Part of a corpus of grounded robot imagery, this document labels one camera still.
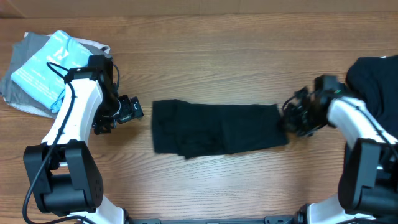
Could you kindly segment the black polo shirt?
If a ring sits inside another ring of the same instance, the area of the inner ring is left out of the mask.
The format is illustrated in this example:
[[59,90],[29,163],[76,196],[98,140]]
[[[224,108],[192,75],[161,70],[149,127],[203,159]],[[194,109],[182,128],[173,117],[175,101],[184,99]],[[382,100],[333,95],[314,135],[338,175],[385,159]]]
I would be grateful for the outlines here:
[[277,105],[205,105],[154,101],[152,141],[159,154],[186,159],[284,146]]

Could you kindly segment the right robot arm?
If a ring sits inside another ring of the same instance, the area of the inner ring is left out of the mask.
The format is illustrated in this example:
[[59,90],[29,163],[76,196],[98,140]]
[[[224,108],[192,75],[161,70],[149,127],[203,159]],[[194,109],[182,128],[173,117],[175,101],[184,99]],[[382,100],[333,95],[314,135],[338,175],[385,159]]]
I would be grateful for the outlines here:
[[346,140],[337,194],[304,205],[291,223],[397,223],[397,139],[357,94],[321,75],[284,102],[282,123],[298,137],[331,126]]

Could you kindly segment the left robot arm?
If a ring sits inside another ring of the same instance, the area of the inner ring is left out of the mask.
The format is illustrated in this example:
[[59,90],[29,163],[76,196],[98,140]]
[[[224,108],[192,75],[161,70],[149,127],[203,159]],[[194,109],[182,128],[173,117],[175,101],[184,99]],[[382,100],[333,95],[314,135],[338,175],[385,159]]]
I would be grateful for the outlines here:
[[132,223],[128,212],[104,195],[103,179],[88,149],[91,132],[110,133],[117,124],[140,119],[139,100],[119,95],[113,82],[117,66],[104,55],[92,55],[85,67],[69,68],[47,62],[66,85],[66,94],[49,133],[36,146],[25,149],[23,161],[30,187],[22,216],[31,223],[27,207],[31,197],[42,213],[58,216],[55,223]]

